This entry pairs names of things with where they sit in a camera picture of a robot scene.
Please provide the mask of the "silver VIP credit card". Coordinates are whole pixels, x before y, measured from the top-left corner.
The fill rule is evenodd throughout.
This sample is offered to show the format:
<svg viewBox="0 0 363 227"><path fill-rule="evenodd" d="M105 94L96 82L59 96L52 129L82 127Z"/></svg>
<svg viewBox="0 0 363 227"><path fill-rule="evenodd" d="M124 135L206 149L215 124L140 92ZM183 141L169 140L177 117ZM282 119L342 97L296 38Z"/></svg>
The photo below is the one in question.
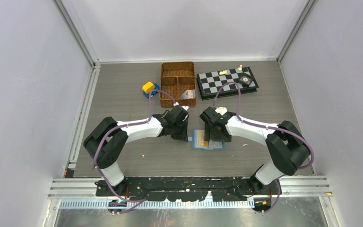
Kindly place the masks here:
<svg viewBox="0 0 363 227"><path fill-rule="evenodd" d="M224 149L224 143L219 141L210 141L209 142L210 149Z"/></svg>

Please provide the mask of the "orange credit card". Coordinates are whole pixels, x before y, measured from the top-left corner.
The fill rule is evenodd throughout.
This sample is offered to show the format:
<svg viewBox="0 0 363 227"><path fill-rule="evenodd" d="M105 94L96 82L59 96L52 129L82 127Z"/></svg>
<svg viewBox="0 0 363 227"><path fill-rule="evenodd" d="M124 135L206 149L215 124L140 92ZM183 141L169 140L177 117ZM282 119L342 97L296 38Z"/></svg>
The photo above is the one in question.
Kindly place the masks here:
<svg viewBox="0 0 363 227"><path fill-rule="evenodd" d="M205 131L204 130L196 130L195 136L196 146L199 148L208 148L209 142L205 141Z"/></svg>

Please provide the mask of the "blue card holder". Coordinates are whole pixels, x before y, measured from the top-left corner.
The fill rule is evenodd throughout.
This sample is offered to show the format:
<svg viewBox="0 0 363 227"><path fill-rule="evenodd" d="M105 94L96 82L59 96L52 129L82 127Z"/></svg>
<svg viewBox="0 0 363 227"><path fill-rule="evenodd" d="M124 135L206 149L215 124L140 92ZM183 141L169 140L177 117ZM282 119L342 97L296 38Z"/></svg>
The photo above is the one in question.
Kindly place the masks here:
<svg viewBox="0 0 363 227"><path fill-rule="evenodd" d="M225 149L225 143L224 143L224 149L210 149L209 147L208 148L199 148L196 146L196 142L195 142L195 136L196 136L196 130L193 130L193 134L192 134L192 137L188 137L188 141L192 143L192 148L193 149L198 149L198 150L224 150Z"/></svg>

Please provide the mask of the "brown wicker basket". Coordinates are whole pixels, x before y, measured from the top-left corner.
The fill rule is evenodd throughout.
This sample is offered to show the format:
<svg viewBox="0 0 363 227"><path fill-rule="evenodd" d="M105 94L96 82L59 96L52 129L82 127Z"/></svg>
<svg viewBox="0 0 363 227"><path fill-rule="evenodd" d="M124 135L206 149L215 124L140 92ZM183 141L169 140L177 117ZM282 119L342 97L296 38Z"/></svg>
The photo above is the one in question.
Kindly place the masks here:
<svg viewBox="0 0 363 227"><path fill-rule="evenodd" d="M189 107L196 106L195 99L179 99L180 95L188 90L196 90L195 66L192 61L164 62L161 65L160 104L163 108L172 108L173 102Z"/></svg>

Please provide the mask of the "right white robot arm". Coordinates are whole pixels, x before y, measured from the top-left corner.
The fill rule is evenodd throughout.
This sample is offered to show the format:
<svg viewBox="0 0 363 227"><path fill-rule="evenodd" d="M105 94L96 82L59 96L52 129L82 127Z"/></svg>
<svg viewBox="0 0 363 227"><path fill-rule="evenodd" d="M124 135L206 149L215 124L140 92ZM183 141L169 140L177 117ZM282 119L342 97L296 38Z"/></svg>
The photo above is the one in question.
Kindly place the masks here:
<svg viewBox="0 0 363 227"><path fill-rule="evenodd" d="M308 143L289 121L268 124L250 120L224 107L208 107L200 114L207 139L231 142L233 136L242 137L267 147L271 160L251 176L251 189L263 194L270 183L284 176L292 176L311 156Z"/></svg>

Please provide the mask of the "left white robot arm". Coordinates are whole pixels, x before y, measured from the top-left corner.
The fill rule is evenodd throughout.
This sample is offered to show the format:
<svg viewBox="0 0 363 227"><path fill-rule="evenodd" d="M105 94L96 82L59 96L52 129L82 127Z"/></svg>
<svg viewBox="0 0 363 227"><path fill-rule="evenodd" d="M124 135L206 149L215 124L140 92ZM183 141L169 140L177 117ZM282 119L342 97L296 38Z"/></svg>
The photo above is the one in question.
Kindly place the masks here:
<svg viewBox="0 0 363 227"><path fill-rule="evenodd" d="M176 105L163 114L131 122L117 122L106 117L85 138L83 146L93 158L93 167L97 167L108 180L108 190L113 195L120 196L126 190L124 174L117 162L124 145L162 136L188 141L188 109L188 106Z"/></svg>

